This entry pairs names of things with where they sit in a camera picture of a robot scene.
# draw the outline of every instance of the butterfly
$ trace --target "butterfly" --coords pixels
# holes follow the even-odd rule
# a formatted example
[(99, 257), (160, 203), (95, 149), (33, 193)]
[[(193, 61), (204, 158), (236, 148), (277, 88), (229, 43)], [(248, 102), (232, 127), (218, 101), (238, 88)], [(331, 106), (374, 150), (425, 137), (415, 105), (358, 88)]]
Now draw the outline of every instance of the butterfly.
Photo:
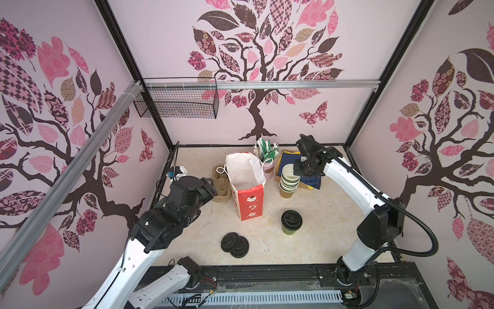
[(145, 148), (139, 155), (139, 162), (142, 162), (146, 159), (151, 160), (153, 158), (153, 151), (151, 150), (151, 148), (153, 148), (153, 145), (155, 143), (150, 137), (148, 137), (147, 133), (144, 132), (143, 129), (141, 129), (141, 136)]
[(312, 127), (314, 127), (314, 124), (317, 122), (317, 120), (326, 120), (326, 116), (328, 115), (325, 110), (328, 108), (328, 101), (324, 102), (323, 104), (319, 105), (315, 113), (302, 113), (299, 114), (300, 117), (303, 119), (307, 120), (307, 123), (310, 124)]

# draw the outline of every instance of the stacked paper cups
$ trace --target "stacked paper cups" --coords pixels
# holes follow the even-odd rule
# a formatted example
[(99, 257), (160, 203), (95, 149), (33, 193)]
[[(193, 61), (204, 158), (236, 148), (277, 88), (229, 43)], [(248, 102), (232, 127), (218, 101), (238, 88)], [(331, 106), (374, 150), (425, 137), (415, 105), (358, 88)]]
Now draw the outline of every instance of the stacked paper cups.
[(293, 164), (287, 164), (283, 167), (280, 181), (280, 194), (284, 198), (290, 198), (297, 190), (300, 176), (293, 174)]

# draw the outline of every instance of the black cup lid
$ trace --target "black cup lid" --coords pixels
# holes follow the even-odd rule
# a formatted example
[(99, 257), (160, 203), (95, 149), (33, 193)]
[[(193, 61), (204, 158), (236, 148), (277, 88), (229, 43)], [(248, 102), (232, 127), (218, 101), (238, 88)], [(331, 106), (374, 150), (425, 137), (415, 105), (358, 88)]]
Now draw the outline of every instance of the black cup lid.
[(231, 252), (239, 244), (239, 241), (240, 237), (237, 233), (228, 233), (221, 240), (221, 249), (223, 249), (224, 252)]
[(245, 237), (240, 236), (239, 244), (233, 249), (230, 254), (232, 257), (240, 259), (246, 256), (248, 252), (248, 241)]
[(295, 210), (287, 210), (281, 216), (281, 224), (290, 231), (296, 231), (302, 226), (302, 216)]

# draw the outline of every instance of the wall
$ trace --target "wall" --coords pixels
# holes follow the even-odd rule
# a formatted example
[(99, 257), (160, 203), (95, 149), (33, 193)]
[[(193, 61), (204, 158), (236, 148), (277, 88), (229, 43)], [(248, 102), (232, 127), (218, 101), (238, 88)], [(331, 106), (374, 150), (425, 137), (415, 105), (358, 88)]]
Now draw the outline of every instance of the wall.
[[(406, 259), (439, 308), (494, 308), (493, 11), (438, 1), (352, 147), (364, 176), (438, 237), (436, 255)], [(405, 225), (399, 247), (428, 250)]]
[[(110, 3), (144, 77), (281, 81), (378, 79), (419, 1)], [(182, 144), (246, 144), (260, 136), (295, 143), (300, 133), (338, 143), (346, 140), (369, 93), (368, 88), (220, 91), (217, 119), (164, 122), (172, 140)]]
[[(91, 0), (8, 1), (0, 24), (0, 248), (132, 79)], [(121, 256), (166, 158), (133, 105), (1, 292), (1, 308), (84, 305)]]

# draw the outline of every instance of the wire mesh basket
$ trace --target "wire mesh basket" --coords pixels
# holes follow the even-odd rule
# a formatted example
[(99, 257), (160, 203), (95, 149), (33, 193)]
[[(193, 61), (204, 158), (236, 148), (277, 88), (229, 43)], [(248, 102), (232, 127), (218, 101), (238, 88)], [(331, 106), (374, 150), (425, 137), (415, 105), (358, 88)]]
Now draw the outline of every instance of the wire mesh basket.
[(151, 97), (145, 99), (148, 97), (147, 93), (141, 92), (134, 100), (139, 116), (152, 117), (149, 105), (154, 104), (160, 117), (216, 119), (219, 98), (215, 78), (172, 77), (144, 80)]

